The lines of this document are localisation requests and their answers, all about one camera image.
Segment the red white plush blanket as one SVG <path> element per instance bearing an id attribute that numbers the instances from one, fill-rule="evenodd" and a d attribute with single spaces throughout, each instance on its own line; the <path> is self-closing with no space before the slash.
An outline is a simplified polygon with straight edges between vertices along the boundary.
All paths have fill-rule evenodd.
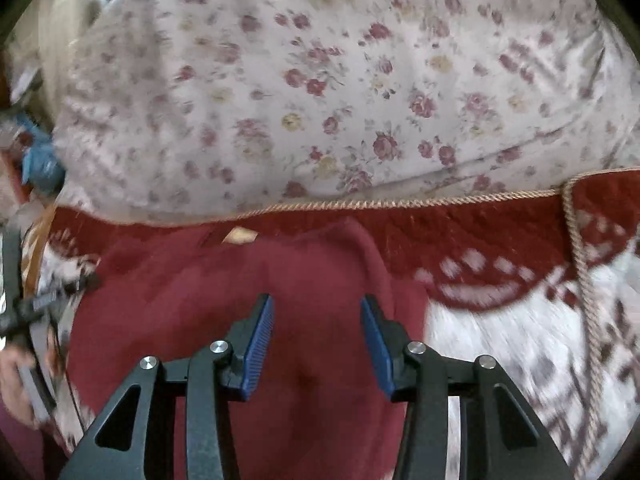
<path id="1" fill-rule="evenodd" d="M 53 206 L 23 246 L 23 278 L 42 292 L 56 278 L 98 270 L 124 238 L 203 229 L 245 245 L 352 219 L 393 276 L 421 285 L 423 333 L 460 360 L 489 353 L 547 426 L 570 466 L 617 474 L 639 445 L 639 174 L 577 179 L 570 192 L 501 193 L 407 203 L 280 205 L 196 226 L 117 224 Z M 66 450 L 97 411 L 70 380 L 58 428 Z"/>

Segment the blue bag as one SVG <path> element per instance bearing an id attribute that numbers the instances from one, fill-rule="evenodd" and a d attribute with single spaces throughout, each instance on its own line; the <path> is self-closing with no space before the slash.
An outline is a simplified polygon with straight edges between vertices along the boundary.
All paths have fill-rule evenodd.
<path id="1" fill-rule="evenodd" d="M 32 136 L 32 144 L 22 157 L 22 184 L 31 184 L 40 193 L 53 196 L 61 191 L 65 169 L 55 155 L 52 138 L 25 113 L 16 116 L 17 123 Z"/>

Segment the dark red small garment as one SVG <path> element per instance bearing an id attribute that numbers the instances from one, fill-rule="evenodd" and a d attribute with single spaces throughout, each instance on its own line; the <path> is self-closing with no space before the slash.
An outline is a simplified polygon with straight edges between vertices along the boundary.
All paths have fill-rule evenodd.
<path id="1" fill-rule="evenodd" d="M 372 237 L 346 219 L 245 245 L 203 229 L 124 238 L 75 314 L 68 372 L 81 403 L 104 407 L 142 356 L 192 356 L 244 318 L 260 294 L 273 333 L 256 392 L 231 408 L 245 479 L 381 479 L 395 465 L 404 411 L 378 388 L 360 325 L 373 295 L 413 336 L 421 285 L 387 271 Z"/>

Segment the floral white duvet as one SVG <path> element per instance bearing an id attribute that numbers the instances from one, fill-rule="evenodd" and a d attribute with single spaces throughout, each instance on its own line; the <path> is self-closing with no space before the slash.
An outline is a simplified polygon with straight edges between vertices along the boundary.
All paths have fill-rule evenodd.
<path id="1" fill-rule="evenodd" d="M 597 0 L 114 0 L 54 132 L 113 221 L 552 188 L 639 161 L 639 65 Z"/>

